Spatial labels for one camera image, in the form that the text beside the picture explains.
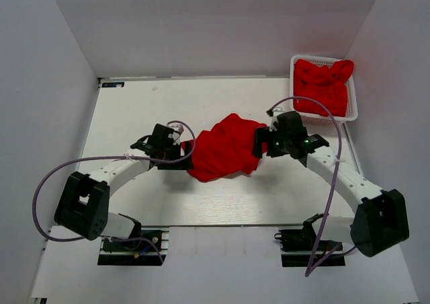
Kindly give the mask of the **red t-shirt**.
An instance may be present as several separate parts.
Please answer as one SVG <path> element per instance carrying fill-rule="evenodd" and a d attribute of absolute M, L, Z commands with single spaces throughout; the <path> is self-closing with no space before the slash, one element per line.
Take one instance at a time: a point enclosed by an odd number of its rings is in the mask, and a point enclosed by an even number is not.
<path fill-rule="evenodd" d="M 193 169 L 187 173 L 200 182 L 209 182 L 241 172 L 249 175 L 259 165 L 253 156 L 255 129 L 266 125 L 229 114 L 211 130 L 203 130 L 191 155 Z"/>

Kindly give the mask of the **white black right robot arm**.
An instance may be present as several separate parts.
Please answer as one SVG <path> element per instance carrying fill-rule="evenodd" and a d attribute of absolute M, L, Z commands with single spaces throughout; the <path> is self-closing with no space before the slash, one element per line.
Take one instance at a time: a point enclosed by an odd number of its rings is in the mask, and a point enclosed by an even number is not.
<path fill-rule="evenodd" d="M 274 158 L 289 155 L 324 181 L 353 211 L 352 218 L 322 214 L 305 220 L 300 230 L 287 230 L 276 237 L 287 252 L 312 249 L 320 227 L 323 242 L 343 242 L 355 246 L 367 257 L 409 238 L 404 196 L 396 189 L 386 191 L 371 183 L 342 162 L 329 142 L 318 134 L 309 135 L 297 112 L 274 113 L 270 126 L 255 129 L 252 154 Z"/>

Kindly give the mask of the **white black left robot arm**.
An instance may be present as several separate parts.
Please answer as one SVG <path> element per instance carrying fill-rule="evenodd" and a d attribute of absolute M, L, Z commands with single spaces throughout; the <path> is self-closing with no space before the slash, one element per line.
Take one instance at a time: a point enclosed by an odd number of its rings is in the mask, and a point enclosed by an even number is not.
<path fill-rule="evenodd" d="M 55 223 L 89 241 L 98 237 L 125 243 L 140 241 L 141 223 L 110 212 L 110 198 L 152 169 L 192 169 L 196 142 L 181 142 L 187 128 L 178 120 L 156 124 L 151 135 L 132 143 L 125 154 L 112 158 L 110 163 L 89 173 L 72 173 L 56 208 Z"/>

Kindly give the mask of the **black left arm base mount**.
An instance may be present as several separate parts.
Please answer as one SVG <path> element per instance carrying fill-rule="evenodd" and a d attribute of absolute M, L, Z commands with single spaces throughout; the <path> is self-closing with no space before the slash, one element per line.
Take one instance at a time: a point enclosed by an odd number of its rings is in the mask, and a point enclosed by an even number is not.
<path fill-rule="evenodd" d="M 169 229 L 144 227 L 140 237 L 148 241 L 116 242 L 103 238 L 98 266 L 162 266 L 169 247 Z"/>

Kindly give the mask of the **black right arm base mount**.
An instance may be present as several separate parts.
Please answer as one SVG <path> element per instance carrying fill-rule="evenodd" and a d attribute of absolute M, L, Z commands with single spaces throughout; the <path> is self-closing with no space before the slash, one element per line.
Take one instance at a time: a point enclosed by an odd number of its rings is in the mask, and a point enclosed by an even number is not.
<path fill-rule="evenodd" d="M 316 214 L 305 220 L 299 228 L 279 228 L 278 232 L 274 234 L 274 239 L 280 245 L 282 267 L 307 267 L 317 232 L 312 224 L 321 220 L 322 217 L 323 214 Z M 313 264 L 335 248 L 336 244 L 336 241 L 321 238 Z M 343 246 L 340 245 L 321 266 L 345 266 Z"/>

